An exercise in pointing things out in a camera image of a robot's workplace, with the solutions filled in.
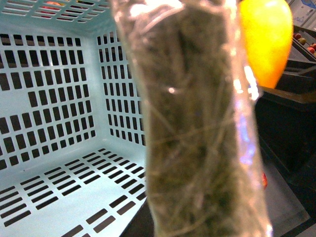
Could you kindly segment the taped blurry left gripper finger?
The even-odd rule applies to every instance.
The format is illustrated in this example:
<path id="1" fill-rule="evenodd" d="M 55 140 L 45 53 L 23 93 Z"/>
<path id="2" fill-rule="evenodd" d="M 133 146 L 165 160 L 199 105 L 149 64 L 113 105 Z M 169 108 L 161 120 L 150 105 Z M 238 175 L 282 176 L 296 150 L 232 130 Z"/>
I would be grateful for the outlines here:
<path id="1" fill-rule="evenodd" d="M 113 0 L 157 237 L 271 237 L 234 0 Z"/>

